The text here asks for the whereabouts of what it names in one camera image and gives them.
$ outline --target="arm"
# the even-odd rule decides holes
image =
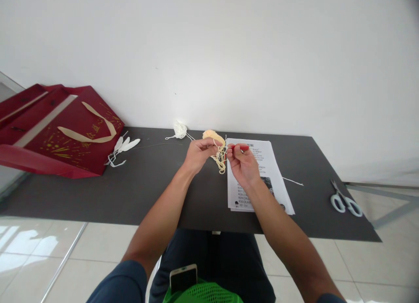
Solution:
[[[227,150],[233,174],[246,191],[269,245],[291,274],[304,302],[316,302],[324,293],[343,299],[309,238],[261,180],[253,153],[242,153],[238,146],[234,151]]]
[[[185,162],[135,232],[122,262],[139,262],[146,271],[147,280],[175,233],[186,192],[193,177],[201,170],[208,157],[215,155],[217,150],[213,139],[192,141]]]

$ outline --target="hand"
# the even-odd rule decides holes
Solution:
[[[241,187],[246,190],[261,181],[261,175],[259,174],[259,164],[252,151],[249,149],[242,153],[240,145],[245,146],[245,144],[237,144],[234,151],[227,148],[227,158],[230,161],[234,177]]]
[[[218,152],[217,146],[222,143],[210,137],[204,140],[194,140],[190,143],[183,166],[187,171],[197,174],[210,156],[215,156]]]

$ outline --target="table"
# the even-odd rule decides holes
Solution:
[[[141,142],[118,156],[116,168],[101,177],[71,180],[31,175],[8,198],[0,214],[72,221],[138,225],[182,165],[190,140],[165,140],[172,129],[127,127],[131,139]],[[199,139],[202,131],[189,131]],[[269,140],[285,180],[295,215],[292,219],[312,238],[380,242],[371,223],[332,207],[335,193],[330,179],[348,197],[348,190],[312,137],[218,132],[221,136]],[[262,233],[254,213],[227,207],[227,174],[218,173],[208,160],[188,190],[179,227],[228,232]]]

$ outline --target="dark pants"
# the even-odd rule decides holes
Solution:
[[[275,302],[274,290],[263,268],[252,234],[177,229],[150,290],[150,303],[163,301],[172,270],[196,264],[198,277],[216,282],[246,302]]]

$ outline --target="gift bag handle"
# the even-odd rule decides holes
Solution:
[[[104,117],[102,117],[100,114],[98,114],[95,109],[93,109],[91,106],[89,106],[85,102],[82,102],[82,104],[91,113],[93,113],[94,115],[102,118],[105,121],[106,125],[108,126],[108,129],[109,129],[109,132],[110,132],[110,136],[101,137],[101,138],[92,140],[92,139],[90,139],[88,137],[85,137],[85,136],[83,136],[81,134],[78,134],[77,132],[74,132],[74,131],[72,131],[70,129],[66,129],[66,128],[62,127],[62,126],[59,126],[58,129],[64,135],[66,135],[66,136],[68,136],[68,137],[70,137],[70,138],[72,138],[74,140],[77,140],[79,142],[82,142],[82,143],[105,143],[105,142],[109,142],[110,140],[112,140],[115,137],[115,135],[117,134],[117,132],[116,132],[115,127],[113,126],[113,124],[110,121],[106,120]]]

